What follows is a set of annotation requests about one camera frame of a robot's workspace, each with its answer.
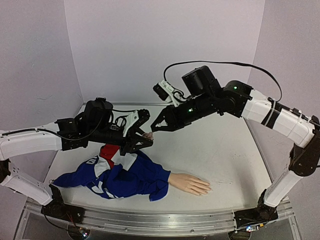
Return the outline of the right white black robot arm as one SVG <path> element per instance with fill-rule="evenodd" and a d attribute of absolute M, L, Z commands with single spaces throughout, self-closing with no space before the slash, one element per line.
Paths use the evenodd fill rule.
<path fill-rule="evenodd" d="M 260 208 L 276 208 L 300 179 L 312 175 L 318 168 L 320 121 L 316 116 L 308 117 L 238 80 L 222 87 L 206 65 L 185 74 L 182 80 L 190 92 L 187 98 L 166 80 L 153 87 L 159 98 L 169 103 L 151 124 L 153 132 L 174 132 L 211 114 L 228 113 L 260 123 L 293 141 L 290 162 L 262 193 Z"/>

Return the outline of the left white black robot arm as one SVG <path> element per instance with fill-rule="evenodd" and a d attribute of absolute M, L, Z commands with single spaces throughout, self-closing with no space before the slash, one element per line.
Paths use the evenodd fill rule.
<path fill-rule="evenodd" d="M 58 119 L 32 128 L 0 132 L 0 184 L 19 192 L 42 206 L 47 206 L 56 218 L 64 218 L 67 206 L 57 199 L 59 190 L 18 169 L 10 159 L 42 151 L 68 151 L 86 148 L 89 142 L 119 146 L 125 156 L 153 145 L 143 137 L 141 126 L 150 119 L 147 109 L 124 110 L 114 122 L 114 106 L 98 97 L 86 103 L 74 118 Z"/>

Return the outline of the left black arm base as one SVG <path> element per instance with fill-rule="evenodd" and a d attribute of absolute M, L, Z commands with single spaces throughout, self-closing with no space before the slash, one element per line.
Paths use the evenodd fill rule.
<path fill-rule="evenodd" d="M 65 203 L 60 190 L 52 184 L 49 184 L 49 187 L 52 192 L 52 200 L 47 205 L 42 206 L 41 213 L 46 217 L 81 224 L 84 219 L 85 209 Z"/>

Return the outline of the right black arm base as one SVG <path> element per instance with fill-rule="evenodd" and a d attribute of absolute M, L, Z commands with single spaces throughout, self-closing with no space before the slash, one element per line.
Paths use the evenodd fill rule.
<path fill-rule="evenodd" d="M 234 220 L 237 229 L 244 229 L 249 226 L 266 224 L 278 219 L 277 207 L 271 207 L 264 203 L 266 189 L 260 195 L 257 206 L 234 212 Z"/>

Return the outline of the clear nail polish bottle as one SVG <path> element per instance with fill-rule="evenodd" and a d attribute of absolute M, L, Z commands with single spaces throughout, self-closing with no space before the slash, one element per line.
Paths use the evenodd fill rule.
<path fill-rule="evenodd" d="M 144 132 L 144 133 L 142 134 L 142 136 L 143 136 L 144 138 L 146 138 L 146 139 L 151 140 L 151 141 L 154 140 L 153 133 Z"/>

